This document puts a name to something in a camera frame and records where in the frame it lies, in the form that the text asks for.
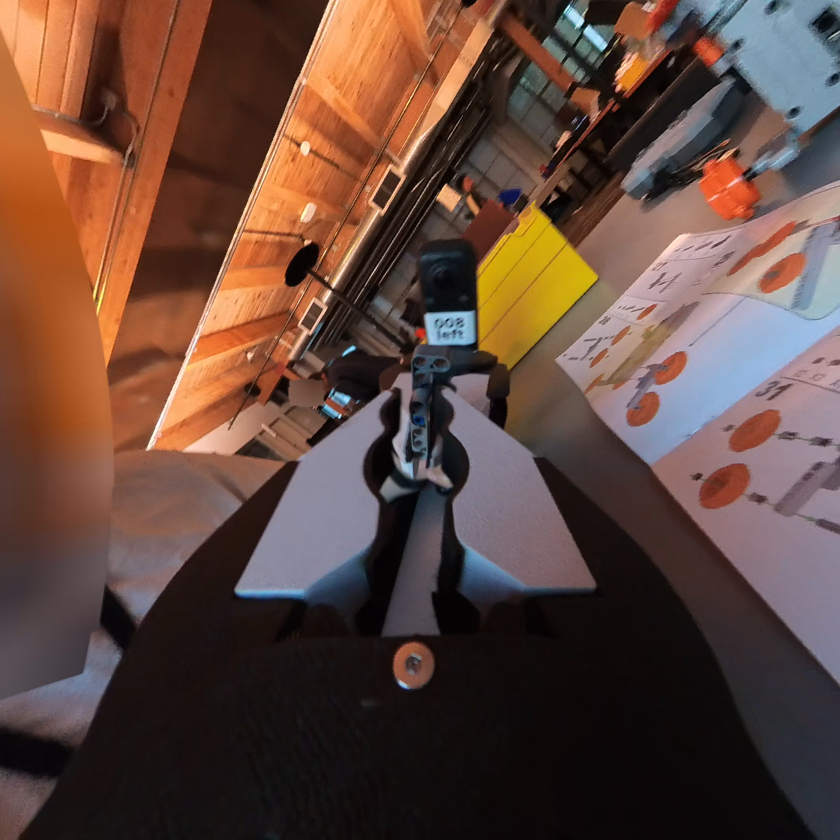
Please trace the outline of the white ceiling vent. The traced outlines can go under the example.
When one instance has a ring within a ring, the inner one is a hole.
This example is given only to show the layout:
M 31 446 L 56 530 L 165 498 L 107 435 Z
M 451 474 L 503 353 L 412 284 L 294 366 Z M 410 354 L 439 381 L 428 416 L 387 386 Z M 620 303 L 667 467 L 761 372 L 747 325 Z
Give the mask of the white ceiling vent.
M 383 215 L 393 203 L 404 181 L 405 173 L 393 164 L 389 164 L 376 187 L 371 190 L 368 206 L 379 215 Z

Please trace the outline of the yellow storage bin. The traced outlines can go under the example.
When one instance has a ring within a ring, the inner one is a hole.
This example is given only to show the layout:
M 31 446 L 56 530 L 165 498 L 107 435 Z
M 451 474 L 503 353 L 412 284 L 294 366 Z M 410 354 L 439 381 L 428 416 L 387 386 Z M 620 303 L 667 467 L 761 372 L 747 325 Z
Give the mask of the yellow storage bin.
M 549 217 L 530 204 L 479 263 L 479 348 L 513 369 L 597 279 Z

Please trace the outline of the open instruction booklet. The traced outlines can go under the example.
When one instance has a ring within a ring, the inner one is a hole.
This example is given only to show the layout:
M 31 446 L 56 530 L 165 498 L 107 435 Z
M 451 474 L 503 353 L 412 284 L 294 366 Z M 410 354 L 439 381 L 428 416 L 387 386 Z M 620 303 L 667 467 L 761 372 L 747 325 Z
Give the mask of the open instruction booklet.
M 839 185 L 684 234 L 557 359 L 839 674 Z

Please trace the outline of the silver ventilation duct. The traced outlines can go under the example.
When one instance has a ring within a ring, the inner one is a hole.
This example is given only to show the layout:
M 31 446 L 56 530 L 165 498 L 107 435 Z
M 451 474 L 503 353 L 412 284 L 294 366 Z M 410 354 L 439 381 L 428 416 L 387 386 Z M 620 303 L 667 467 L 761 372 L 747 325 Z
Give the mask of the silver ventilation duct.
M 345 295 L 349 294 L 346 287 L 353 273 L 367 251 L 382 238 L 381 229 L 385 223 L 391 221 L 400 202 L 407 198 L 413 177 L 420 172 L 428 148 L 440 133 L 446 118 L 453 111 L 468 80 L 474 74 L 476 65 L 490 41 L 491 33 L 492 27 L 484 18 L 476 22 L 453 66 L 439 83 L 423 119 L 408 138 L 407 145 L 401 153 L 403 180 L 390 206 L 384 213 L 371 209 L 363 216 L 347 251 L 331 271 L 329 284 L 333 289 L 338 289 Z

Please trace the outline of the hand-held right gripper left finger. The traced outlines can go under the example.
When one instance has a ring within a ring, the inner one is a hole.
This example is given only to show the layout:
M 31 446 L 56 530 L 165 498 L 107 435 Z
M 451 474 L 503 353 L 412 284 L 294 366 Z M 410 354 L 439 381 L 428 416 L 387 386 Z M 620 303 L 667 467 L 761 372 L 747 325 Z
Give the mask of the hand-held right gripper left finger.
M 246 600 L 388 602 L 401 509 L 380 496 L 393 469 L 401 391 L 379 394 L 293 465 L 235 585 Z

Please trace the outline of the orange wheel assembly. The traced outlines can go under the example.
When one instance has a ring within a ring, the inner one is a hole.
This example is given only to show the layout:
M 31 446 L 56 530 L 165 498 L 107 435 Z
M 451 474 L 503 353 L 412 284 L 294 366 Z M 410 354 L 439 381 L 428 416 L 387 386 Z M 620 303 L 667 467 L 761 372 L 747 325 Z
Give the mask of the orange wheel assembly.
M 799 139 L 782 133 L 760 147 L 749 165 L 740 162 L 739 147 L 714 150 L 703 160 L 700 192 L 722 219 L 748 221 L 762 197 L 754 181 L 765 172 L 784 168 L 800 155 L 802 149 Z

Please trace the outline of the black pendant lamp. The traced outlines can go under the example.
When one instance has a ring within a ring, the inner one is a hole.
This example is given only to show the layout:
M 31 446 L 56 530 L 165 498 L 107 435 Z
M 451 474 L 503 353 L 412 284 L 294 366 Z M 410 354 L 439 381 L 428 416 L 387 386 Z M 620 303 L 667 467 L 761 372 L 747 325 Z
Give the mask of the black pendant lamp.
M 409 342 L 405 341 L 400 336 L 395 335 L 384 324 L 376 321 L 366 311 L 363 311 L 360 307 L 356 306 L 351 299 L 347 298 L 347 296 L 338 289 L 332 287 L 324 277 L 316 272 L 315 268 L 319 264 L 319 255 L 319 245 L 314 242 L 307 242 L 300 247 L 286 269 L 285 285 L 288 288 L 295 288 L 298 287 L 304 280 L 316 281 L 332 296 L 332 298 L 340 301 L 346 308 L 351 310 L 354 315 L 368 322 L 375 330 L 397 345 L 400 348 L 400 351 L 405 353 L 408 352 L 412 348 L 412 345 Z

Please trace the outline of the grey angled building beam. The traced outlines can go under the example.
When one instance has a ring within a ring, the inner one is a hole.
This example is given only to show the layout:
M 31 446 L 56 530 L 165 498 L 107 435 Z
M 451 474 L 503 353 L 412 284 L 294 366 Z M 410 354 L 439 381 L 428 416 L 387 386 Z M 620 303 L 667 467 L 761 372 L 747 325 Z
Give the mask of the grey angled building beam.
M 452 359 L 447 348 L 418 348 L 412 357 L 411 374 L 413 392 L 432 394 L 437 386 L 446 385 L 452 378 Z

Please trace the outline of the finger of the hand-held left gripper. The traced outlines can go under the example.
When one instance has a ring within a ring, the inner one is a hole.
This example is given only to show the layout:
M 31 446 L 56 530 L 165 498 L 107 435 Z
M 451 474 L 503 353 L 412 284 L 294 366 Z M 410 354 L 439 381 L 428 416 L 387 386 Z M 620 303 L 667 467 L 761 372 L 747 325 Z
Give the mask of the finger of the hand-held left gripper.
M 422 489 L 422 481 L 414 475 L 412 452 L 406 449 L 406 442 L 399 434 L 392 438 L 391 452 L 392 467 L 382 482 L 384 503 L 396 503 Z
M 489 413 L 491 399 L 487 395 L 490 375 L 487 371 L 454 376 L 451 386 L 469 405 L 480 413 Z

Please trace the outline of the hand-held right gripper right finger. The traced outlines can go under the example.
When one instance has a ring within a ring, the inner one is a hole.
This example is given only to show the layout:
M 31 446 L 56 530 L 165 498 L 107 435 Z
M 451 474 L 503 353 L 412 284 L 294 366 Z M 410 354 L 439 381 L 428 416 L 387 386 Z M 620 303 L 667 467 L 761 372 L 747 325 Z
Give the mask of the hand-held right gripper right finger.
M 429 492 L 438 542 L 434 592 L 460 595 L 589 594 L 595 580 L 529 451 L 459 394 L 449 462 L 462 468 L 447 494 Z

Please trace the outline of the grey robot model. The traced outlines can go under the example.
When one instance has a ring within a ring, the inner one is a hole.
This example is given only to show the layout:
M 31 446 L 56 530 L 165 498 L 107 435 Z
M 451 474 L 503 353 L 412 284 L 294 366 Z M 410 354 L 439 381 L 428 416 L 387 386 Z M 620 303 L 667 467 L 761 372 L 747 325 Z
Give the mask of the grey robot model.
M 773 138 L 802 145 L 838 110 L 838 2 L 652 2 L 644 21 L 646 41 L 688 46 L 696 61 L 609 155 L 635 199 L 699 180 L 706 155 L 733 147 L 750 92 L 784 120 Z

